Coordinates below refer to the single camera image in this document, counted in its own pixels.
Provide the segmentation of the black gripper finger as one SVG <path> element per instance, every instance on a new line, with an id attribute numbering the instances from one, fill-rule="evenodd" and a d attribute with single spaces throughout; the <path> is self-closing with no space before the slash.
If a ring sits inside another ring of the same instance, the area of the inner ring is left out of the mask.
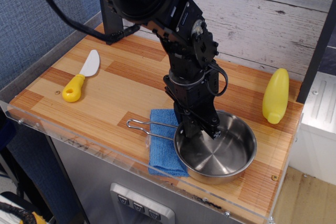
<path id="1" fill-rule="evenodd" d="M 183 116 L 183 126 L 186 137 L 193 137 L 202 130 L 201 122 L 193 116 Z"/>
<path id="2" fill-rule="evenodd" d="M 177 119 L 178 124 L 183 123 L 184 109 L 178 103 L 174 103 L 174 113 L 175 113 L 175 117 Z"/>

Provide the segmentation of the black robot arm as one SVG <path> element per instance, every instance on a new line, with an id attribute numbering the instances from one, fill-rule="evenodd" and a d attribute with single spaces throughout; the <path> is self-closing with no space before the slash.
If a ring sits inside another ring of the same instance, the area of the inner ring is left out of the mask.
<path id="1" fill-rule="evenodd" d="M 170 69 L 163 81 L 187 137 L 205 131 L 220 136 L 214 99 L 220 96 L 215 61 L 218 44 L 207 30 L 202 11 L 193 0 L 109 0 L 120 17 L 140 25 L 160 40 Z"/>

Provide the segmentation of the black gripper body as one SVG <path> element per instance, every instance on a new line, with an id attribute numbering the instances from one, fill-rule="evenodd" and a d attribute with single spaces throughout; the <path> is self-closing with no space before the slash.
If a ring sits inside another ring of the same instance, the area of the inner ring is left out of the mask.
<path id="1" fill-rule="evenodd" d="M 212 139 L 221 135 L 220 119 L 214 107 L 215 95 L 219 89 L 218 73 L 206 73 L 199 82 L 181 85 L 173 82 L 172 75 L 163 78 L 165 91 L 184 109 L 184 116 L 193 116 L 202 124 L 202 130 Z"/>

